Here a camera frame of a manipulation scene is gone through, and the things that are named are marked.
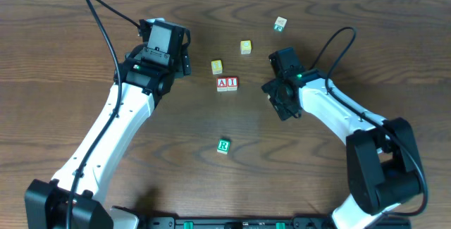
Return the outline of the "red letter I block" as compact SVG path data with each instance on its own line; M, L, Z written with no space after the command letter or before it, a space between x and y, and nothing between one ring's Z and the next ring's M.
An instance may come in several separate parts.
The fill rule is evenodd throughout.
M226 78L227 81L227 90L228 91L236 91L238 88L238 79L237 77L229 77Z

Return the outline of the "yellow top wooden block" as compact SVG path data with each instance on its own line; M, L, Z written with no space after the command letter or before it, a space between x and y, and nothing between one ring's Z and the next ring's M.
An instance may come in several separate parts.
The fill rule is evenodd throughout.
M222 60L214 60L211 62L211 70L214 75L219 75L223 73Z

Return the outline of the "red letter A block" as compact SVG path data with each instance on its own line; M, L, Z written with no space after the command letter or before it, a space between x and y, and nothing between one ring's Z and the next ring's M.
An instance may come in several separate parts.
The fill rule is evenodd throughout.
M218 92L226 92L228 90L228 84L226 78L216 79L216 89Z

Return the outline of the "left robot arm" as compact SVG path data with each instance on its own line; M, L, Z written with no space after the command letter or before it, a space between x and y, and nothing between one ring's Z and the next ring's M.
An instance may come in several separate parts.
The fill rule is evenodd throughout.
M143 43L118 64L106 103L71 158L49 182L25 192L29 228L138 228L140 217L103 203L116 168L140 126L174 80L191 73L190 31L163 18L141 20Z

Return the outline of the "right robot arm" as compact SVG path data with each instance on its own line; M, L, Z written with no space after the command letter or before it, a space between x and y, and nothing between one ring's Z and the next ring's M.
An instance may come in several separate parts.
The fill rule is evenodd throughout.
M390 212L417 195L426 179L411 125L387 120L343 94L317 69L306 70L293 48L269 55L275 78L262 86L281 120L310 113L346 146L350 195L328 222L334 228L395 228Z

